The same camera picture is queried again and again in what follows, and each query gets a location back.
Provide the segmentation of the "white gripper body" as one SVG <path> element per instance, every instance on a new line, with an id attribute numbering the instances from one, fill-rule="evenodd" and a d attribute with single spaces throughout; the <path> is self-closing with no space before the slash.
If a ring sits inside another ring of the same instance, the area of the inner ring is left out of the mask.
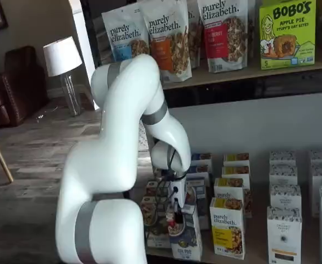
<path id="1" fill-rule="evenodd" d="M 187 195 L 186 178 L 171 181 L 171 204 L 174 209 L 183 208 Z"/>

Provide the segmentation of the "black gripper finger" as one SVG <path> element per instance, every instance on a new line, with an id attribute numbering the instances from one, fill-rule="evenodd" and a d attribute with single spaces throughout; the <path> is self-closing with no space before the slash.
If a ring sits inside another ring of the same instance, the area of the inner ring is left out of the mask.
<path id="1" fill-rule="evenodd" d="M 183 223 L 182 209 L 177 198 L 174 199 L 174 221 L 176 223 Z"/>

